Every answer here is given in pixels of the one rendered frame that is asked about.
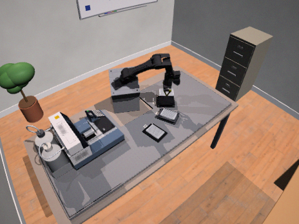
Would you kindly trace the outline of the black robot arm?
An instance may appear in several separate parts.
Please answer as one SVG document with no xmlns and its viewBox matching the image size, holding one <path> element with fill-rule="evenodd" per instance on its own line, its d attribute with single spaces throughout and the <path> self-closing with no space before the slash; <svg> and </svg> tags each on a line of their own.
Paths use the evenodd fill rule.
<svg viewBox="0 0 299 224">
<path fill-rule="evenodd" d="M 138 66 L 132 68 L 124 68 L 121 71 L 120 78 L 113 81 L 111 84 L 115 88 L 115 90 L 117 90 L 123 87 L 125 84 L 136 79 L 137 78 L 136 75 L 138 75 L 139 73 L 142 73 L 147 70 L 153 70 L 153 69 L 159 70 L 162 68 L 165 68 L 166 70 L 164 74 L 164 79 L 170 80 L 168 81 L 168 86 L 172 86 L 172 81 L 174 84 L 178 86 L 180 84 L 180 71 L 173 70 L 169 53 L 157 53 L 152 55 L 152 57 L 150 57 L 148 61 L 139 64 Z"/>
</svg>

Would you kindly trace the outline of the grey bottle with black cap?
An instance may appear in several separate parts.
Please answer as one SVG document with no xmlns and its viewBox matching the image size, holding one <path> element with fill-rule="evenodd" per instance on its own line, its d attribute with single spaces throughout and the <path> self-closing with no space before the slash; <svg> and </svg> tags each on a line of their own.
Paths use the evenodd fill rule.
<svg viewBox="0 0 299 224">
<path fill-rule="evenodd" d="M 52 135 L 52 133 L 49 132 L 49 131 L 44 132 L 43 129 L 40 129 L 40 132 L 37 131 L 37 132 L 36 132 L 36 135 L 37 135 L 37 137 L 36 137 L 36 139 L 35 139 L 35 144 L 36 144 L 36 146 L 37 146 L 38 148 L 39 148 L 39 146 L 40 146 L 43 142 L 45 142 L 45 143 L 50 142 L 51 144 L 57 144 L 57 145 L 58 145 L 56 139 L 54 138 L 54 136 Z M 44 144 L 43 144 L 43 145 L 44 145 Z M 40 148 L 40 151 L 41 151 L 41 152 L 44 150 L 43 145 L 42 145 L 41 148 Z"/>
</svg>

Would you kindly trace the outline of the white well plate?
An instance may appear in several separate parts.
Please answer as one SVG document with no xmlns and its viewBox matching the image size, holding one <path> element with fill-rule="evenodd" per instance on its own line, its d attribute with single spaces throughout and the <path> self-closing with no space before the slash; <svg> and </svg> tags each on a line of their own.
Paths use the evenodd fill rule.
<svg viewBox="0 0 299 224">
<path fill-rule="evenodd" d="M 164 134 L 163 130 L 159 129 L 157 126 L 154 126 L 153 124 L 149 126 L 149 128 L 147 128 L 146 131 L 157 139 L 159 139 Z"/>
<path fill-rule="evenodd" d="M 172 119 L 174 120 L 176 115 L 177 115 L 177 112 L 174 112 L 174 111 L 171 111 L 171 110 L 168 110 L 168 109 L 163 109 L 162 110 L 162 113 L 160 114 L 162 117 L 166 117 L 166 118 L 169 118 L 169 119 Z"/>
<path fill-rule="evenodd" d="M 166 96 L 163 89 L 159 89 L 159 96 Z M 171 93 L 168 96 L 174 96 L 173 89 L 171 89 Z"/>
</svg>

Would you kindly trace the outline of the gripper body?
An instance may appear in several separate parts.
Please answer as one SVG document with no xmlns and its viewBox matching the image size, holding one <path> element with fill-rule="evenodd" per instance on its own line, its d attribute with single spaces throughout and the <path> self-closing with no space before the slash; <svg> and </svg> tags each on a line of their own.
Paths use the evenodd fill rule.
<svg viewBox="0 0 299 224">
<path fill-rule="evenodd" d="M 171 89 L 171 86 L 168 86 L 168 81 L 170 81 L 170 80 L 163 80 L 163 90 L 164 91 L 169 91 L 169 89 Z M 167 88 L 169 88 L 169 89 L 167 89 Z"/>
</svg>

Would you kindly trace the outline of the translucent grey bottle with cap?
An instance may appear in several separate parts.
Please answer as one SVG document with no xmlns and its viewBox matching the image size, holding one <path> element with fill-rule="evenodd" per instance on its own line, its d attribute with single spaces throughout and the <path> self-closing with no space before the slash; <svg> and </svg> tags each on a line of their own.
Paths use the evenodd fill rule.
<svg viewBox="0 0 299 224">
<path fill-rule="evenodd" d="M 43 148 L 44 150 L 42 151 L 42 157 L 48 158 L 52 155 L 54 155 L 58 150 L 60 150 L 60 146 L 57 144 L 51 144 L 51 143 L 46 143 L 47 146 L 44 144 Z M 66 164 L 69 163 L 67 158 L 65 157 L 63 151 L 59 151 L 55 156 L 45 160 L 43 159 L 46 164 L 49 166 L 49 168 L 53 171 L 57 171 L 61 167 L 65 166 Z"/>
</svg>

